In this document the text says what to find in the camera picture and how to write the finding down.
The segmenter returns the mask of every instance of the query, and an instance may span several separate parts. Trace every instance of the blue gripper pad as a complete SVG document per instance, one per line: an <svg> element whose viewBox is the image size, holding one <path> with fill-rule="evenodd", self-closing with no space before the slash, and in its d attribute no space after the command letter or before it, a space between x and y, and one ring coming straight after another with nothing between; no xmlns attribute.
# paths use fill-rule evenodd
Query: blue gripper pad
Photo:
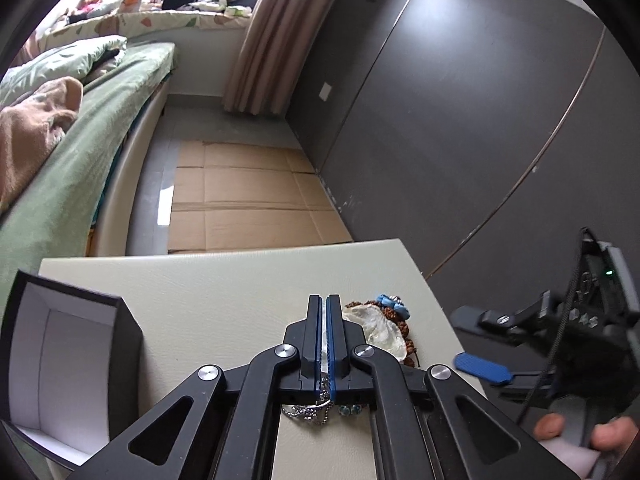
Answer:
<svg viewBox="0 0 640 480"><path fill-rule="evenodd" d="M324 323L324 319L322 319L322 300L320 300L320 304L318 305L318 317L316 319L316 384L314 386L314 393L316 394L316 399L319 399L320 383L322 381L322 325Z"/></svg>
<svg viewBox="0 0 640 480"><path fill-rule="evenodd" d="M478 356L462 352L453 359L456 370L473 375L491 384L505 384L513 381L513 374L504 365L499 365Z"/></svg>
<svg viewBox="0 0 640 480"><path fill-rule="evenodd" d="M329 298L326 298L326 360L327 360L327 372L329 375L329 393L330 399L335 399L335 353L334 353L334 331L332 327L331 307L329 304Z"/></svg>

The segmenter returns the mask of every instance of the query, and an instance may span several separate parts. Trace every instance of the metal pivot bolt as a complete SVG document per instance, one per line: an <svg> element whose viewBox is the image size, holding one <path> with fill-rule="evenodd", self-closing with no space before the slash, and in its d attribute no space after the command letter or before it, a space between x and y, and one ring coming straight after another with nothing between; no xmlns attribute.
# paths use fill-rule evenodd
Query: metal pivot bolt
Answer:
<svg viewBox="0 0 640 480"><path fill-rule="evenodd" d="M276 355L278 357L283 357L283 358L284 357L291 357L295 353L296 353L296 347L295 346L287 345L287 344L276 346Z"/></svg>
<svg viewBox="0 0 640 480"><path fill-rule="evenodd" d="M439 381L445 381L451 377L451 370L445 365L435 365L431 369L431 377Z"/></svg>
<svg viewBox="0 0 640 480"><path fill-rule="evenodd" d="M218 376L218 369L213 365L203 366L198 370L198 377L203 381L212 381Z"/></svg>
<svg viewBox="0 0 640 480"><path fill-rule="evenodd" d="M375 349L371 345L360 345L356 346L354 352L358 357L371 357Z"/></svg>

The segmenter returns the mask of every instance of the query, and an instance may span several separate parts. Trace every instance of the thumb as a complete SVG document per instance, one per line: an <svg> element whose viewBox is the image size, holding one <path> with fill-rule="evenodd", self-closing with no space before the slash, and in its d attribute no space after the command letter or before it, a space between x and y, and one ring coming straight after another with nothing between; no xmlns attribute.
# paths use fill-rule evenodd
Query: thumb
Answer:
<svg viewBox="0 0 640 480"><path fill-rule="evenodd" d="M615 451L625 454L638 434L638 427L628 416L622 416L607 424L597 424L591 433L591 445L599 451Z"/></svg>

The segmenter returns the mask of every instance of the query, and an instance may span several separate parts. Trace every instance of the electrical outlet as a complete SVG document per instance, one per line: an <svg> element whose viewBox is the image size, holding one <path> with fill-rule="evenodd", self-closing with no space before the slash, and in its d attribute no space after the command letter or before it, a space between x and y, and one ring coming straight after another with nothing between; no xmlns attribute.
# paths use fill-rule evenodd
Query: electrical outlet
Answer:
<svg viewBox="0 0 640 480"><path fill-rule="evenodd" d="M322 89L320 91L320 98L322 101L325 101L329 98L329 94L331 93L332 86L329 83L324 83L322 85Z"/></svg>

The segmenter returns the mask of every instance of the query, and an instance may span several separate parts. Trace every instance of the bed frame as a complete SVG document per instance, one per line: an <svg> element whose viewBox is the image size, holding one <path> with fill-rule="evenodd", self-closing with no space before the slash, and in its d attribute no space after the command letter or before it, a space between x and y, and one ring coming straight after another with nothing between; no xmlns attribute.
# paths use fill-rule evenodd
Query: bed frame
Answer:
<svg viewBox="0 0 640 480"><path fill-rule="evenodd" d="M88 256L124 256L129 234L129 219L136 196L138 180L156 125L169 91L167 79L154 92L129 133L113 172L95 225L94 240Z"/></svg>

